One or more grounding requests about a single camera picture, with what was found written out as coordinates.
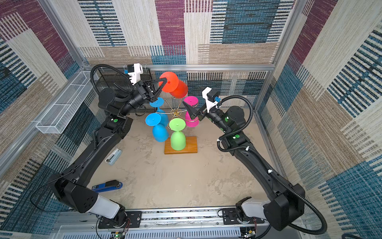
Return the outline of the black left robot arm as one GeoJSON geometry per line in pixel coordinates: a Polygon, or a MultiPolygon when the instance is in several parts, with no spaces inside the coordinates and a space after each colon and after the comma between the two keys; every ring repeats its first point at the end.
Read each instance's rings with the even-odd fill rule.
{"type": "Polygon", "coordinates": [[[96,214],[114,228],[121,228],[126,224],[125,207],[104,198],[87,185],[109,152],[130,131],[133,119],[128,114],[146,103],[157,101],[166,83],[166,78],[139,81],[125,98],[118,97],[111,88],[101,90],[98,106],[109,112],[109,116],[95,131],[94,143],[67,169],[49,178],[49,187],[59,202],[79,213],[96,214]]]}

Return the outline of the red wine glass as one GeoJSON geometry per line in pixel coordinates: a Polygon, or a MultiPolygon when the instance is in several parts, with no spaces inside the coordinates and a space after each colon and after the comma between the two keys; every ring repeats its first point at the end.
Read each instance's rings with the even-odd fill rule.
{"type": "Polygon", "coordinates": [[[162,91],[169,93],[177,99],[181,99],[188,94],[188,87],[186,83],[180,80],[173,72],[164,72],[159,77],[159,80],[160,82],[158,86],[161,87],[164,85],[162,91]]]}

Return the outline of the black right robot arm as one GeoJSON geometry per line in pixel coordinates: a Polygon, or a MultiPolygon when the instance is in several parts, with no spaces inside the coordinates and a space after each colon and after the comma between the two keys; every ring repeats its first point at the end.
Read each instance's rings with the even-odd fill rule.
{"type": "Polygon", "coordinates": [[[207,118],[224,132],[217,140],[217,147],[242,162],[260,183],[270,200],[262,207],[270,225],[278,231],[287,226],[301,231],[302,228],[293,222],[304,214],[305,190],[299,184],[292,185],[276,172],[245,135],[243,131],[250,124],[253,112],[245,119],[244,110],[238,106],[224,112],[216,107],[207,111],[206,106],[195,109],[187,103],[183,104],[192,119],[207,118]]]}

